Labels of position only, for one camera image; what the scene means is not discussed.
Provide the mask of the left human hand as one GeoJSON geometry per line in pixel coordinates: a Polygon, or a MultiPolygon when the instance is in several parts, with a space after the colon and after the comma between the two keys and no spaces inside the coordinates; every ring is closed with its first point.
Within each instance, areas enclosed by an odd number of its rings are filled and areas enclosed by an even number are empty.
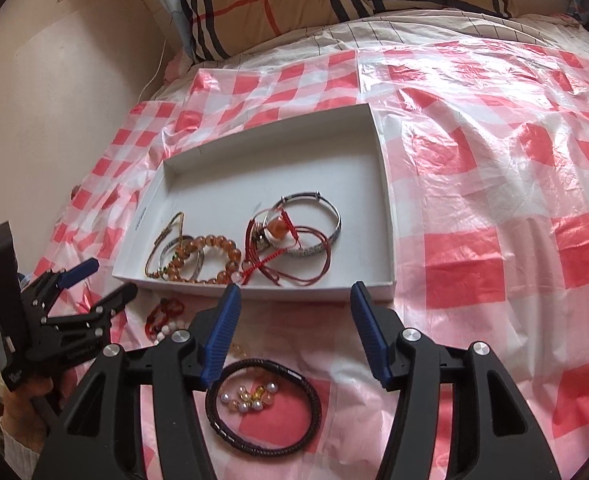
{"type": "Polygon", "coordinates": [[[14,391],[4,389],[0,426],[6,434],[35,453],[39,453],[45,444],[47,426],[32,400],[46,396],[53,386],[50,378],[33,376],[14,391]]]}

